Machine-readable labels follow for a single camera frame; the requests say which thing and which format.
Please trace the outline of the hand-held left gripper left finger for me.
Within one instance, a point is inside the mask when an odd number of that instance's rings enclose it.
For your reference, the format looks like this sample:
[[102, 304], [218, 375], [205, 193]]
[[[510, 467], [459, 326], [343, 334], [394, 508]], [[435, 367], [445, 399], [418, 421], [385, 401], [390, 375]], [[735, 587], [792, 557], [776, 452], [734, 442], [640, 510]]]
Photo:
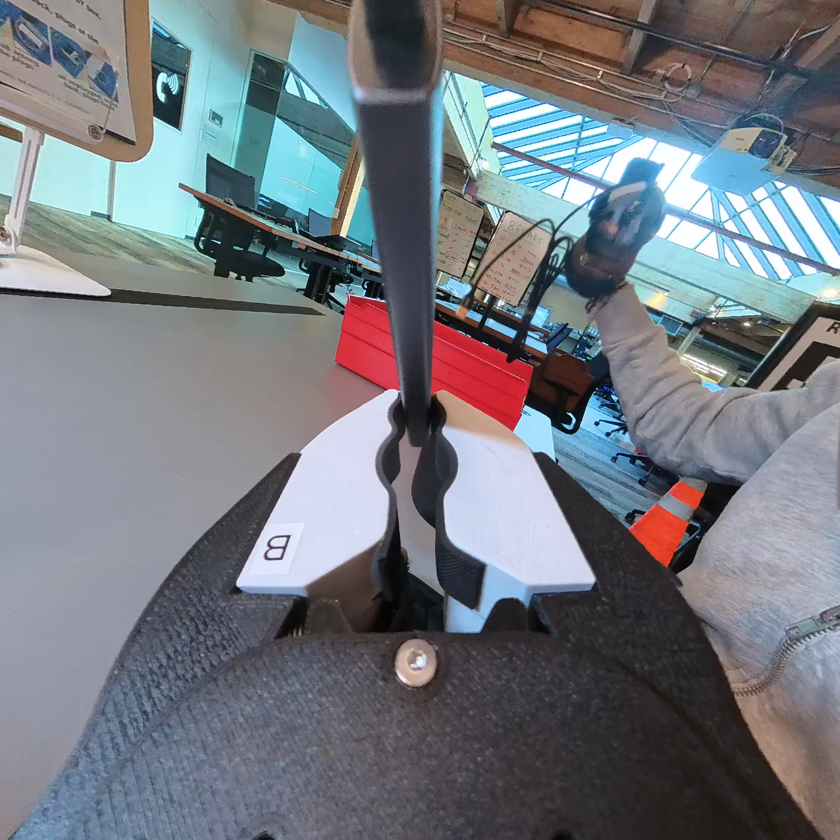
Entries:
[[247, 594], [396, 598], [403, 405], [388, 390], [299, 454], [236, 581]]

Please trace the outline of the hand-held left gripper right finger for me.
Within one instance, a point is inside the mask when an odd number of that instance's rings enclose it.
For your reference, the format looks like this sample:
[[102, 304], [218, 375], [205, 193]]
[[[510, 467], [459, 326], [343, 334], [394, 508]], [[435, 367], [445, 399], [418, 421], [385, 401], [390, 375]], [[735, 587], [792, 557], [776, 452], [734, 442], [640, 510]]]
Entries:
[[436, 573], [444, 628], [477, 634], [500, 601], [590, 592], [595, 573], [531, 449], [503, 423], [439, 391], [434, 432]]

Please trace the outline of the red plastic bin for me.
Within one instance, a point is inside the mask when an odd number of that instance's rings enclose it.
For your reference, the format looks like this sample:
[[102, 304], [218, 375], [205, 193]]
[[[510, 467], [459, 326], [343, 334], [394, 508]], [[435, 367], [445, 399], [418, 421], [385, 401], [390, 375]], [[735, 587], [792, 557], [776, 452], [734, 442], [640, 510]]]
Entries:
[[[335, 362], [384, 390], [398, 388], [384, 301], [349, 296]], [[439, 322], [434, 324], [432, 393], [447, 391], [511, 431], [520, 421], [532, 367]]]

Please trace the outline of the grey usb hub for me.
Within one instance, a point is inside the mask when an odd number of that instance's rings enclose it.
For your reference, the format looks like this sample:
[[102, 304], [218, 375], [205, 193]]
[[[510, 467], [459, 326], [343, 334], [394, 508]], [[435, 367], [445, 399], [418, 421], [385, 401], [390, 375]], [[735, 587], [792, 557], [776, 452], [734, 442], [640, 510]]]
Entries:
[[440, 2], [353, 2], [349, 63], [381, 258], [413, 489], [434, 525], [431, 468], [441, 414], [433, 396], [434, 281], [444, 135]]

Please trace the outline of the person's right forearm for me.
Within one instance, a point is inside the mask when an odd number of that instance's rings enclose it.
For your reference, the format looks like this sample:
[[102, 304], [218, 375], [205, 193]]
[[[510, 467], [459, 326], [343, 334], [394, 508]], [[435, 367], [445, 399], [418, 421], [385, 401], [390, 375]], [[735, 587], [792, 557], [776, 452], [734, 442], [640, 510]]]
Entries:
[[609, 364], [628, 432], [657, 466], [689, 478], [741, 484], [744, 478], [727, 454], [730, 433], [711, 427], [742, 388], [710, 391], [669, 348], [627, 284], [594, 301], [595, 325]]

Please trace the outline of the person's right hand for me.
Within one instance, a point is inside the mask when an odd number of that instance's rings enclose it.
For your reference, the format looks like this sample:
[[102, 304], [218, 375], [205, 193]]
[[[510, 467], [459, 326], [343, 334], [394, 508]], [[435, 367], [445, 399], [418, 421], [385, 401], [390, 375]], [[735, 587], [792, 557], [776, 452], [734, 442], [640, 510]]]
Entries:
[[644, 245], [622, 244], [619, 227], [605, 220], [592, 224], [576, 240], [565, 262], [570, 289], [586, 300], [602, 298], [618, 289]]

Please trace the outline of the ceiling projector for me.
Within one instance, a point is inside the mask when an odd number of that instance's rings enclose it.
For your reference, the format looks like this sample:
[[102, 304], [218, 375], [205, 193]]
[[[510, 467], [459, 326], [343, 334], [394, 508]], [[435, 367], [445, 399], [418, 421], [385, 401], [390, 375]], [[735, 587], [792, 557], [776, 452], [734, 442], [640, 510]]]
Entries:
[[710, 189], [748, 196], [785, 173], [796, 156], [784, 131], [741, 127], [723, 134], [691, 177]]

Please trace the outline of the whiteboard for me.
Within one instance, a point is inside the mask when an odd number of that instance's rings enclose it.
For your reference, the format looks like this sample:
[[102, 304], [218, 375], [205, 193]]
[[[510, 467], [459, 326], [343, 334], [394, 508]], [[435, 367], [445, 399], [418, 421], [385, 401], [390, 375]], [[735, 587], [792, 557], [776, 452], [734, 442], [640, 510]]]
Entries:
[[468, 196], [447, 188], [440, 194], [436, 268], [459, 280], [466, 273], [484, 210]]
[[553, 236], [549, 220], [537, 224], [510, 210], [500, 216], [473, 278], [478, 291], [519, 306]]

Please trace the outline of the orange traffic cone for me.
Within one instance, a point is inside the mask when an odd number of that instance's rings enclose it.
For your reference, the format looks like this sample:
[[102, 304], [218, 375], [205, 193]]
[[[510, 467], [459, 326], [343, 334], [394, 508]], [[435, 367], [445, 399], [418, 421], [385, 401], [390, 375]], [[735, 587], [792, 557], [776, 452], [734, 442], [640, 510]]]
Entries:
[[704, 480], [678, 480], [631, 525], [630, 533], [656, 561], [669, 567], [706, 490]]

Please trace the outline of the black white tag sign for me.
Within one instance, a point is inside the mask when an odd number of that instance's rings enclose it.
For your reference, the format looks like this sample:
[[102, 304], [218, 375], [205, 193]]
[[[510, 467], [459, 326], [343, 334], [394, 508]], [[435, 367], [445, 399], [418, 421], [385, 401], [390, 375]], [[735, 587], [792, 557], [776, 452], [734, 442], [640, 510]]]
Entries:
[[799, 390], [815, 371], [838, 358], [839, 305], [817, 301], [776, 342], [746, 387], [761, 392]]

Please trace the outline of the black office chair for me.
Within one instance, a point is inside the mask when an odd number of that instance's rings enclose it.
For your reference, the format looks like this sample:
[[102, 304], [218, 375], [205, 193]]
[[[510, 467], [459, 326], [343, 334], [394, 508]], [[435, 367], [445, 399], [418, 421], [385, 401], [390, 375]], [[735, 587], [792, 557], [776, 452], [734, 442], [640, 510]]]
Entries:
[[214, 275], [253, 281], [256, 277], [279, 278], [284, 267], [250, 246], [256, 229], [230, 213], [205, 206], [193, 240], [198, 253], [215, 260]]

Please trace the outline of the wooden office desk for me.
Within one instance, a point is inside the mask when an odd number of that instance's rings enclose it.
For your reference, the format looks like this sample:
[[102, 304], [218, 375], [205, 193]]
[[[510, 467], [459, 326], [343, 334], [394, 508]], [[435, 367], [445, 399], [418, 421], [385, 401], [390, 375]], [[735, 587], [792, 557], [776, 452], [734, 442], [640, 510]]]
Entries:
[[298, 289], [305, 298], [323, 305], [333, 302], [343, 308], [344, 304], [335, 297], [335, 289], [337, 286], [353, 285], [362, 287], [368, 298], [385, 298], [382, 268], [376, 260], [295, 234], [287, 227], [189, 185], [180, 183], [178, 186], [195, 198], [202, 210], [206, 206], [218, 208], [252, 225], [255, 228], [255, 238], [250, 246], [252, 251], [267, 256], [270, 251], [276, 251], [293, 259], [306, 277], [306, 285]]

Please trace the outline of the white board stand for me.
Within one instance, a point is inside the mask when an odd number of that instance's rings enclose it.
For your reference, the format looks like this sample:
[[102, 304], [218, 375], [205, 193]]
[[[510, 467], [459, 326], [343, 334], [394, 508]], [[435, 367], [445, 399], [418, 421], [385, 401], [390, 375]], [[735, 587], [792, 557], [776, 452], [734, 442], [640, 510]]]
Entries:
[[27, 127], [18, 157], [14, 190], [1, 231], [1, 288], [9, 291], [106, 298], [111, 290], [48, 254], [23, 245], [43, 132]]

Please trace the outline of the instruction sheet board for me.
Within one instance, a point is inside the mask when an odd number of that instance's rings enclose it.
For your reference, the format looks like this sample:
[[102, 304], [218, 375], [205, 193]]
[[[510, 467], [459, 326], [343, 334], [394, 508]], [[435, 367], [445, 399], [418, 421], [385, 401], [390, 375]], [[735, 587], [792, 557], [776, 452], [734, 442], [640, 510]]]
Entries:
[[2, 1], [2, 115], [110, 161], [153, 141], [146, 1]]

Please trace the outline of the black wall poster white logo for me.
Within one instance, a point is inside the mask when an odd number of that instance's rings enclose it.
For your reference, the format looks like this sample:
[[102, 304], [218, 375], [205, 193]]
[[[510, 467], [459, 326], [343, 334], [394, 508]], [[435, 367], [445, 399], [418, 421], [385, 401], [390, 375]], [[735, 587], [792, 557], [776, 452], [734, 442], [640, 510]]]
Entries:
[[150, 47], [153, 115], [181, 131], [192, 51], [155, 21], [151, 26]]

